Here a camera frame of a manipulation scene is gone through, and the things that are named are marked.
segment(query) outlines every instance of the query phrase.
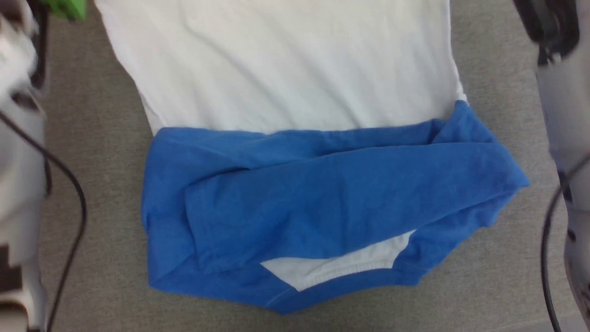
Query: white fabric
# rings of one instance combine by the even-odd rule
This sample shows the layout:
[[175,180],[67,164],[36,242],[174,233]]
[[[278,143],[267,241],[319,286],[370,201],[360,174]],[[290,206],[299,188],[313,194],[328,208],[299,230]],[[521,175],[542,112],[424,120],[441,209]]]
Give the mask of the white fabric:
[[[409,125],[465,99],[448,0],[96,0],[155,134]],[[263,265],[298,290],[390,268],[402,235],[343,257]]]

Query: black cable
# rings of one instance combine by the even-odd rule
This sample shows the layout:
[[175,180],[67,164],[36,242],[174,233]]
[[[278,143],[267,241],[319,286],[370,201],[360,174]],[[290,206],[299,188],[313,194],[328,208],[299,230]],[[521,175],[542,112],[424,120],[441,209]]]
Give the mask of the black cable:
[[553,301],[551,300],[551,291],[549,290],[549,272],[547,269],[547,246],[549,243],[549,233],[551,232],[551,219],[555,213],[557,203],[559,202],[562,193],[569,187],[573,177],[576,176],[577,173],[588,164],[588,162],[590,162],[590,154],[585,156],[579,163],[577,163],[562,179],[559,188],[557,188],[555,194],[553,194],[553,197],[551,198],[551,203],[549,203],[549,207],[545,215],[545,224],[543,225],[543,236],[541,238],[541,283],[543,285],[543,296],[545,297],[547,312],[555,332],[561,332],[561,328],[559,327],[559,321],[557,319],[557,315],[555,314]]
[[[87,224],[87,219],[88,219],[87,207],[86,207],[86,197],[84,196],[84,191],[82,190],[82,186],[78,182],[78,179],[76,179],[76,176],[74,175],[74,173],[72,173],[72,171],[70,171],[68,166],[66,166],[55,155],[53,155],[50,151],[47,151],[47,149],[45,149],[35,139],[33,139],[26,132],[24,132],[17,124],[15,124],[1,110],[0,110],[0,121],[2,121],[4,124],[6,124],[6,126],[8,126],[10,129],[12,129],[12,131],[14,131],[18,136],[20,136],[23,140],[25,140],[33,148],[35,148],[40,154],[43,155],[43,157],[45,157],[47,160],[51,161],[55,166],[57,166],[57,168],[59,168],[65,174],[65,176],[72,182],[72,184],[74,185],[74,188],[76,189],[76,193],[78,194],[78,198],[80,199],[80,208],[81,208],[80,227],[78,228],[78,233],[76,235],[76,239],[74,240],[74,243],[72,244],[72,247],[70,249],[70,253],[68,254],[68,258],[65,263],[64,270],[62,271],[62,274],[61,274],[60,283],[59,283],[59,286],[57,287],[57,292],[55,293],[55,300],[53,302],[53,306],[51,307],[51,312],[49,314],[49,319],[48,319],[46,331],[51,332],[51,329],[53,328],[53,324],[55,323],[55,316],[56,316],[57,310],[60,306],[60,300],[61,300],[62,293],[64,291],[65,282],[66,282],[68,275],[70,273],[70,268],[71,268],[72,263],[74,261],[74,257],[76,255],[76,252],[78,251],[78,247],[80,245],[82,237],[84,236],[84,232],[86,231],[86,224]],[[48,172],[49,168],[46,168],[45,170],[46,170],[45,175],[47,176],[47,174],[48,174],[47,172]]]

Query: clothing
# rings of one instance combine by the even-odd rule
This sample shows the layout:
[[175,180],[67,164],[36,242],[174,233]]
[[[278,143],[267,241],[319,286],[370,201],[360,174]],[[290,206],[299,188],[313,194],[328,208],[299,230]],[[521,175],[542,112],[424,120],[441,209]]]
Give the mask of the clothing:
[[448,119],[448,0],[96,0],[154,134]]
[[[399,128],[164,128],[142,201],[150,284],[281,313],[415,285],[528,184],[463,101],[446,122]],[[391,266],[351,259],[383,241]],[[301,262],[310,274],[294,276]]]

